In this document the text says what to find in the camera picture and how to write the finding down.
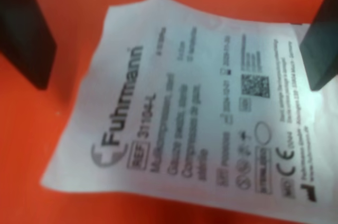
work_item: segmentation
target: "fuhrmann logo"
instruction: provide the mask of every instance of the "fuhrmann logo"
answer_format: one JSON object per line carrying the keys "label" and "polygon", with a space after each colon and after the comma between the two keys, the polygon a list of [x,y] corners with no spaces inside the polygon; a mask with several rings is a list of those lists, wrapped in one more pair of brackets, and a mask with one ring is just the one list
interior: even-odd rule
{"label": "fuhrmann logo", "polygon": [[104,132],[100,145],[93,144],[91,147],[91,158],[98,167],[110,167],[118,163],[127,153],[128,144],[123,144],[118,134],[125,128],[138,76],[142,50],[142,46],[134,47],[131,50],[126,81],[121,90],[117,107],[109,115],[110,127]]}

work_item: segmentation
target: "orange surface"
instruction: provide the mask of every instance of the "orange surface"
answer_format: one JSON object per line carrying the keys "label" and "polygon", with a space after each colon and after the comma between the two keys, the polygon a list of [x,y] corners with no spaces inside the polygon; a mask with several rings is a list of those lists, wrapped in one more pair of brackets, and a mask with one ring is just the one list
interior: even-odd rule
{"label": "orange surface", "polygon": [[[0,223],[285,223],[122,193],[63,194],[39,185],[99,41],[108,5],[138,0],[38,0],[58,44],[47,91],[0,55]],[[321,0],[177,0],[249,20],[310,22]]]}

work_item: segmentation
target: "black object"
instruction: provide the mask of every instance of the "black object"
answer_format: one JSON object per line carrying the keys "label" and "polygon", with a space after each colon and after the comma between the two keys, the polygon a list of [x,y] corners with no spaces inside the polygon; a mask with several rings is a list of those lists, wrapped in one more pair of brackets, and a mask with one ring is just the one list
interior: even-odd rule
{"label": "black object", "polygon": [[36,87],[47,88],[56,44],[36,0],[0,0],[0,49]]}
{"label": "black object", "polygon": [[324,0],[301,43],[312,90],[320,90],[338,74],[338,0]]}

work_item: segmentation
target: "oval symbol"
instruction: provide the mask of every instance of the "oval symbol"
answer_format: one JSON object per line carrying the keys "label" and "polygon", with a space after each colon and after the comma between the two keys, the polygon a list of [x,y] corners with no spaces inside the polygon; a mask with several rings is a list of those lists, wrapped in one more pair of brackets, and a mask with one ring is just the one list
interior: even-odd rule
{"label": "oval symbol", "polygon": [[271,140],[271,129],[265,122],[258,122],[255,127],[256,141],[261,145],[267,145]]}

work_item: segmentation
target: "barcode-like code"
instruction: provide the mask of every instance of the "barcode-like code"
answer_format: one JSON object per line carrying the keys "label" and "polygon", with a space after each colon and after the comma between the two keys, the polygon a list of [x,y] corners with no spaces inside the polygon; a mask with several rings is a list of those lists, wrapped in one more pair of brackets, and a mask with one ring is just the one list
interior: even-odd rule
{"label": "barcode-like code", "polygon": [[269,77],[242,74],[242,95],[270,98]]}

